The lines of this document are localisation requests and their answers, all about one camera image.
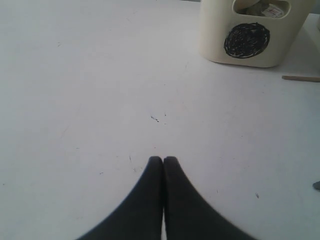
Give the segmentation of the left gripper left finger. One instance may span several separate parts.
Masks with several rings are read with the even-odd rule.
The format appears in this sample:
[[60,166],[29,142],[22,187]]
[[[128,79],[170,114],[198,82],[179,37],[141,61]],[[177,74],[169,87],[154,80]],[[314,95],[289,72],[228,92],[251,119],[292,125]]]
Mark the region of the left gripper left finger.
[[163,161],[149,158],[134,188],[102,222],[80,240],[160,240],[163,222]]

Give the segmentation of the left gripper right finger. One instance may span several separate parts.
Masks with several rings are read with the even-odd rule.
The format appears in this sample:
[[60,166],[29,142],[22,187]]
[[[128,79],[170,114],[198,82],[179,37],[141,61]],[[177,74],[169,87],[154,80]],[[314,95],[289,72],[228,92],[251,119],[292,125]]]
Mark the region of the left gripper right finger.
[[163,209],[168,240],[253,240],[198,193],[178,159],[163,160]]

